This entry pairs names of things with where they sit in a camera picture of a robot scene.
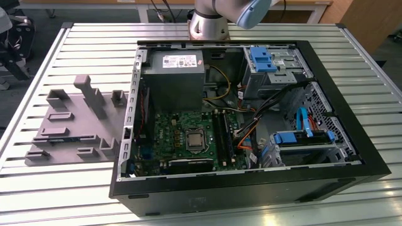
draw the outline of green motherboard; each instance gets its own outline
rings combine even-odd
[[[224,125],[227,135],[232,137],[234,131],[239,128],[235,112],[156,114],[154,145],[140,149],[147,159],[142,164],[143,174],[147,176],[170,174],[163,171],[163,167],[170,160],[180,159],[212,159],[212,171],[246,169],[243,151],[236,150],[230,137],[222,137]]]

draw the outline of ram slot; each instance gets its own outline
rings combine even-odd
[[[226,113],[220,114],[220,119],[222,119],[222,137],[224,141],[224,147],[226,147],[226,155],[228,160],[234,162],[234,149],[232,149],[232,136],[231,136],[231,131],[230,131],[230,126],[228,126],[228,120],[226,117]]]
[[[214,127],[214,136],[215,136],[215,144],[216,144],[216,155],[218,155],[218,163],[220,166],[226,166],[227,156],[224,153],[224,142],[222,138],[220,132],[220,122],[219,122],[219,113],[212,113],[212,127]]]

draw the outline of metal table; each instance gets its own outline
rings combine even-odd
[[[262,24],[232,40],[309,40],[393,174],[321,202],[138,218],[108,198],[112,163],[27,167],[24,155],[51,89],[79,92],[90,74],[103,93],[130,89],[138,40],[186,40],[187,24],[75,24],[63,28],[0,141],[0,224],[24,225],[401,225],[402,94],[346,29]]]

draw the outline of cpu socket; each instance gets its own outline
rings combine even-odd
[[[191,128],[186,130],[186,150],[192,154],[204,152],[204,130],[203,128]]]

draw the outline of gray 3d-printed holder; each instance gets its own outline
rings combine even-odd
[[[115,159],[122,141],[127,96],[122,90],[102,94],[91,87],[88,75],[78,75],[73,85],[82,95],[52,89],[49,109],[31,150],[27,165],[103,162]]]

